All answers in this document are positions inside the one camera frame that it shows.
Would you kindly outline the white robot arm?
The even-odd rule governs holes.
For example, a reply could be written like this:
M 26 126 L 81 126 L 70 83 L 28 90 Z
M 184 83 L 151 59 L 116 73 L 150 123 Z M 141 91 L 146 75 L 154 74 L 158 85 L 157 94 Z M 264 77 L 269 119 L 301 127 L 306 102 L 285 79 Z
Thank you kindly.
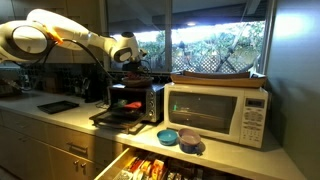
M 70 50 L 94 46 L 117 63 L 138 63 L 147 55 L 146 50 L 138 47 L 132 32 L 123 32 L 116 40 L 96 34 L 67 17 L 44 9 L 30 11 L 25 20 L 0 25 L 0 62 L 39 61 L 54 46 Z

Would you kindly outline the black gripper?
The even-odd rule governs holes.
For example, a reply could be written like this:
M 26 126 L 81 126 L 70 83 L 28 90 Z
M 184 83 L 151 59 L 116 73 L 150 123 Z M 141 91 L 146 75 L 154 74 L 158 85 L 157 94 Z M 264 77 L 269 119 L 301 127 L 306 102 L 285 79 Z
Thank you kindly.
M 138 72 L 139 68 L 142 66 L 142 60 L 146 55 L 147 52 L 144 49 L 139 49 L 136 57 L 130 57 L 123 63 L 122 70 L 134 73 Z

